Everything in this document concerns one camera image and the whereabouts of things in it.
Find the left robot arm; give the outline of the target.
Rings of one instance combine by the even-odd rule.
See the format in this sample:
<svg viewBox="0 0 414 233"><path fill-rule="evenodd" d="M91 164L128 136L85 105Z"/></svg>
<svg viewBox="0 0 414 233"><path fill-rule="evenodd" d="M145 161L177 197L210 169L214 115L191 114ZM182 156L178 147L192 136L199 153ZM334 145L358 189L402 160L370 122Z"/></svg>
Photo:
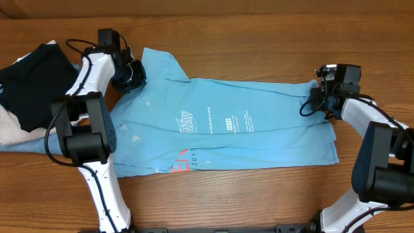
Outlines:
<svg viewBox="0 0 414 233"><path fill-rule="evenodd" d="M126 39L111 28L98 31L97 43L80 52L82 69L65 96L52 102L52 122L60 150L68 162L55 159L44 138L45 151L56 164L77 168L89 187L98 213L98 232L136 232L114 168L117 137L104 96L109 85L121 93L141 90L146 74Z"/></svg>

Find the light blue printed t-shirt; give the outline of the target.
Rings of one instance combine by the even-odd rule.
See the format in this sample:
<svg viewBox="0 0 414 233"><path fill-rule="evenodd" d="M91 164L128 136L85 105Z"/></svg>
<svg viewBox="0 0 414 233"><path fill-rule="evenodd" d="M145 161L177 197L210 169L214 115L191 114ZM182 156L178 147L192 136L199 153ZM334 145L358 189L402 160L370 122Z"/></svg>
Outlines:
<svg viewBox="0 0 414 233"><path fill-rule="evenodd" d="M144 49L147 84L111 111L119 177L196 170L254 170L339 161L323 113L302 116L316 81L189 78L168 52Z"/></svg>

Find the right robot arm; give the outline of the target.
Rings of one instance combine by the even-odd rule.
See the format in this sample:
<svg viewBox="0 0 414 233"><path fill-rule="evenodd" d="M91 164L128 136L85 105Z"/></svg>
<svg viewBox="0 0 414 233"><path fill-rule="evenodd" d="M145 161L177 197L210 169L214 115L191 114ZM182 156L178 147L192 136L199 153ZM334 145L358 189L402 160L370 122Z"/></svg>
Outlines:
<svg viewBox="0 0 414 233"><path fill-rule="evenodd" d="M363 138L353 166L352 186L332 206L314 214L299 232L364 232L381 212L413 209L413 128L398 122L360 92L361 68L322 65L311 89L311 112L343 120Z"/></svg>

